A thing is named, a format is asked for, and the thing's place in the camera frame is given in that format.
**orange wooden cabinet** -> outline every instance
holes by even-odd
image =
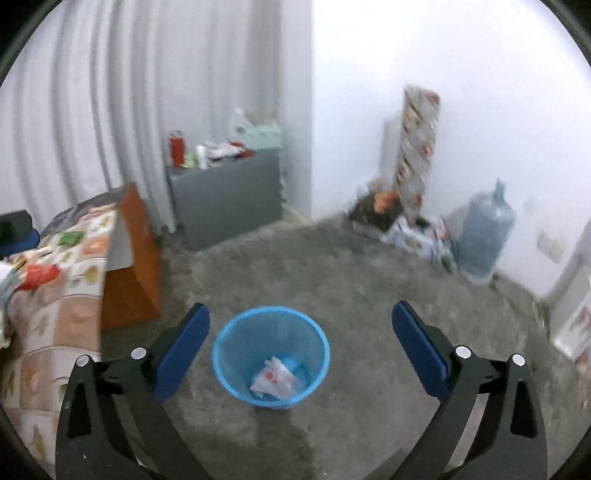
[[[130,267],[106,273],[103,330],[160,317],[160,249],[134,184],[126,185],[118,210],[127,227],[133,259]]]

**blue water jug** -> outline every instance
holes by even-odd
[[[503,195],[505,184],[496,181],[492,193],[481,193],[470,202],[462,234],[455,248],[460,272],[476,284],[488,283],[496,261],[515,225],[515,212]]]

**white curtain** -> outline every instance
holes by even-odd
[[[167,134],[227,137],[244,107],[274,117],[280,0],[64,0],[0,89],[0,213],[34,225],[134,181],[175,229]]]

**plastic bag in trash can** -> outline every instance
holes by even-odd
[[[265,360],[265,368],[255,377],[251,390],[262,397],[273,395],[279,400],[287,400],[297,394],[297,379],[276,357]]]

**floor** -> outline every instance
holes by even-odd
[[[542,328],[493,290],[359,236],[342,219],[295,223],[280,222],[197,253],[166,238],[161,319],[103,338],[105,358],[125,355],[178,323],[194,302],[209,307],[210,335],[165,408],[214,478],[389,478],[438,405],[424,393],[392,332],[390,309],[402,299],[452,343],[488,358],[526,357],[543,409],[550,473],[557,469],[591,416],[581,408],[577,372],[547,346]],[[290,411],[251,408],[213,375],[216,335],[237,313],[265,304],[308,314],[330,342],[325,382]],[[479,401],[451,465],[462,462],[482,407]]]

